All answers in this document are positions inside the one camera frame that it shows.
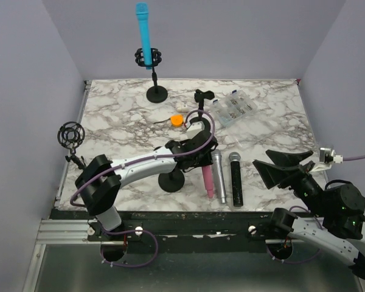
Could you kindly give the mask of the pink microphone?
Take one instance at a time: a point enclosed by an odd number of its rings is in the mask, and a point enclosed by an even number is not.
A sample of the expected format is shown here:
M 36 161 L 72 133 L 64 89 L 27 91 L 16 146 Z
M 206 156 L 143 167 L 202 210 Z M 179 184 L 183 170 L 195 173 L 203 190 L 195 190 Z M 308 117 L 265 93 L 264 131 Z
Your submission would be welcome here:
M 201 168 L 204 180 L 204 187 L 207 192 L 207 196 L 209 199 L 214 197 L 214 181 L 212 176 L 211 166 L 206 165 Z

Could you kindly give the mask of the silver microphone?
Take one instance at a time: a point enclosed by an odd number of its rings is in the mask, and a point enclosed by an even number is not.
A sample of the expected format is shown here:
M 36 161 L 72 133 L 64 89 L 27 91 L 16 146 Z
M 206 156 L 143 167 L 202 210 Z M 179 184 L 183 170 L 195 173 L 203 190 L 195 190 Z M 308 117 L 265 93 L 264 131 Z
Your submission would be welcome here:
M 224 184 L 223 168 L 222 168 L 222 155 L 219 150 L 212 152 L 212 174 L 215 184 L 215 190 L 220 199 L 221 204 L 226 204 L 226 189 Z

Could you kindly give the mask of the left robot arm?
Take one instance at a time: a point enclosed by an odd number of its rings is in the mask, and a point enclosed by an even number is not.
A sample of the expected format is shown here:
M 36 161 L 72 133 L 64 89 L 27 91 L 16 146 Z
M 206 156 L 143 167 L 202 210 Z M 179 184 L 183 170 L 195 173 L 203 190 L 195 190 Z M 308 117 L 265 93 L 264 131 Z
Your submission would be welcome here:
M 118 191 L 128 184 L 158 175 L 158 184 L 166 192 L 177 192 L 184 186 L 184 173 L 210 165 L 210 153 L 216 149 L 217 139 L 203 130 L 190 139 L 168 141 L 148 155 L 121 161 L 96 156 L 75 180 L 90 216 L 102 225 L 102 234 L 117 240 L 123 231 L 122 219 L 114 206 Z

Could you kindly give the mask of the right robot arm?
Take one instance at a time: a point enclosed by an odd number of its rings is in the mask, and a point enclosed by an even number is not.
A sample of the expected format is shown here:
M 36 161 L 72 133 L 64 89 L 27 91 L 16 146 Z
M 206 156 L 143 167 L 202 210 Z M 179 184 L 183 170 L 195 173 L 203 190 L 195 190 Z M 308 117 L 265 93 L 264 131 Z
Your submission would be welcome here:
M 295 213 L 276 208 L 268 222 L 267 233 L 274 238 L 296 238 L 309 243 L 347 265 L 365 280 L 365 196 L 351 182 L 336 180 L 335 186 L 321 187 L 312 174 L 340 164 L 344 158 L 333 148 L 319 150 L 319 162 L 303 165 L 313 154 L 282 153 L 267 150 L 271 163 L 254 160 L 253 165 L 268 189 L 290 189 L 312 215 L 323 222 L 314 227 Z

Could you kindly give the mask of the black clip stand for pink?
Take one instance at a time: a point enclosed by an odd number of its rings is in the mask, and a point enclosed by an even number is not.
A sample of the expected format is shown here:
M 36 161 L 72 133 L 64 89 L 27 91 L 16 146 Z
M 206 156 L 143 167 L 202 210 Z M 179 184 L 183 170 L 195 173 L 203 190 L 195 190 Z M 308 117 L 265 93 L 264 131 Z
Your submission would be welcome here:
M 170 173 L 161 173 L 158 176 L 160 188 L 168 193 L 181 190 L 185 183 L 185 177 L 182 171 L 174 170 Z

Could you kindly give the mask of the black speckled microphone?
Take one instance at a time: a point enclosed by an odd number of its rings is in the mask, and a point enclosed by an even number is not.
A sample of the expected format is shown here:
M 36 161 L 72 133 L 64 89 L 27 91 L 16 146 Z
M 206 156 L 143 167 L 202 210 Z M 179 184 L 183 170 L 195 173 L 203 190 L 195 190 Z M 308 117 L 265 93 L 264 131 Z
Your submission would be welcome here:
M 231 166 L 231 187 L 232 187 L 232 199 L 234 207 L 243 206 L 243 188 L 242 177 L 240 170 L 241 156 L 237 152 L 231 152 L 229 154 L 229 161 Z

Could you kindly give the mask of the black round base clip stand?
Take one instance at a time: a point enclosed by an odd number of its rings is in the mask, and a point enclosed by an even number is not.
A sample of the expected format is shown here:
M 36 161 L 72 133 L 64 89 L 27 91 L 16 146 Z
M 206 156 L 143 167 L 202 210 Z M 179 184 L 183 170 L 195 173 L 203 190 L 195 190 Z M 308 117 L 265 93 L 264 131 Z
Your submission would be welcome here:
M 195 90 L 194 99 L 195 102 L 198 104 L 198 116 L 194 117 L 189 120 L 190 123 L 194 123 L 197 121 L 201 121 L 203 117 L 203 111 L 204 111 L 204 101 L 205 100 L 212 100 L 215 98 L 215 94 L 212 91 L 202 91 L 200 89 Z

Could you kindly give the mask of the black tripod shock mount stand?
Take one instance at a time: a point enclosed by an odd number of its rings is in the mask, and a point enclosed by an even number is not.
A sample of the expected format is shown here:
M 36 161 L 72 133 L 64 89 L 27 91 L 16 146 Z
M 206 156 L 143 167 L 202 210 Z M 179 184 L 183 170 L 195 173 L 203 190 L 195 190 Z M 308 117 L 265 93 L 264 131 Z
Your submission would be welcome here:
M 84 170 L 86 163 L 84 157 L 76 155 L 76 149 L 85 140 L 85 129 L 78 122 L 66 122 L 58 130 L 58 143 L 69 151 L 65 156 L 67 162 L 73 162 L 78 169 Z

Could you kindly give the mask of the blue microphone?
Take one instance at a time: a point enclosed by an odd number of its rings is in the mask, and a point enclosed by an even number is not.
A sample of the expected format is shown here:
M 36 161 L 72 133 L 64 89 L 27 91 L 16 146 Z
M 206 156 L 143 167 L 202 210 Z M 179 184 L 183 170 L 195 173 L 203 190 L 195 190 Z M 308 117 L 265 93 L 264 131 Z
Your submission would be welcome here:
M 152 55 L 150 46 L 150 32 L 148 28 L 148 5 L 146 2 L 138 2 L 136 4 L 136 17 L 138 20 L 139 32 L 141 35 L 144 65 L 147 70 L 151 70 Z

